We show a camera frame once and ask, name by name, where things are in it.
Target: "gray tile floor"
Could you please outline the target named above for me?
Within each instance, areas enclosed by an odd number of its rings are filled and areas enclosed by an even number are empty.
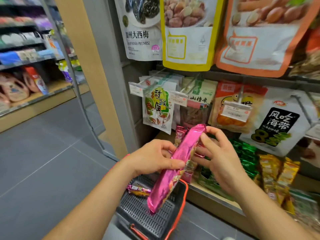
[[[104,127],[90,92],[82,95],[95,131]],[[105,157],[76,99],[0,134],[0,239],[38,240],[64,218],[115,161]],[[252,239],[187,203],[170,239]],[[116,227],[104,239],[129,239]]]

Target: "black label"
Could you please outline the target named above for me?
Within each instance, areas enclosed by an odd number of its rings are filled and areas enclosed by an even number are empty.
[[[291,137],[288,131],[300,117],[299,114],[293,113],[280,108],[271,108],[264,118],[259,129],[251,135],[251,139],[259,143],[276,147],[281,141]]]

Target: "tile grout line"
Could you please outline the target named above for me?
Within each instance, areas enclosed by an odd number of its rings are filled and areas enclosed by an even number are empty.
[[[102,164],[98,163],[96,160],[92,159],[91,157],[89,157],[87,154],[84,154],[83,152],[79,151],[77,148],[75,148],[74,146],[72,147],[74,149],[76,149],[78,152],[80,152],[81,154],[85,155],[86,157],[88,157],[90,160],[94,161],[95,163],[97,163],[98,165],[102,166],[104,169],[110,170],[109,168],[106,168],[105,166],[103,166]]]
[[[196,223],[194,223],[194,222],[192,222],[192,221],[190,221],[190,222],[191,222],[192,224],[194,224],[195,226],[197,226],[198,228],[204,230],[202,227],[198,226]],[[205,231],[206,233],[210,234],[211,236],[213,236],[214,238],[216,238],[216,239],[219,240],[219,238],[217,238],[216,236],[212,235],[210,232],[208,232],[208,231],[206,231],[206,230],[204,230],[204,231]]]
[[[2,196],[4,196],[6,193],[10,192],[11,190],[13,190],[17,185],[21,184],[23,181],[25,181],[27,178],[29,178],[32,174],[34,174],[35,172],[37,172],[39,169],[41,169],[43,166],[47,165],[49,162],[51,162],[52,160],[54,160],[56,157],[58,157],[61,153],[63,153],[64,151],[66,151],[67,149],[69,149],[70,147],[72,147],[74,144],[70,145],[69,147],[67,147],[66,149],[64,149],[62,152],[60,152],[58,155],[56,155],[54,158],[50,159],[49,161],[47,161],[45,164],[43,164],[40,168],[38,168],[37,170],[35,170],[33,173],[31,173],[30,175],[28,175],[26,178],[24,178],[23,180],[21,180],[20,182],[18,182],[15,186],[11,187],[9,190],[7,190],[6,192],[4,192],[2,195],[0,195],[0,198]]]

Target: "forearm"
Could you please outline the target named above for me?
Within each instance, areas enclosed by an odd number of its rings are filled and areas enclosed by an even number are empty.
[[[133,174],[125,160],[117,163],[44,240],[102,239]]]
[[[299,223],[273,202],[249,177],[235,182],[235,198],[254,225],[259,238],[315,239]]]

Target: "red logo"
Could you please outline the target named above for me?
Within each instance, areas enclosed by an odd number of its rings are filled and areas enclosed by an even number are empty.
[[[285,102],[282,102],[282,101],[279,101],[279,100],[277,100],[277,101],[274,101],[273,102],[274,104],[276,104],[276,105],[279,105],[279,106],[285,106]]]

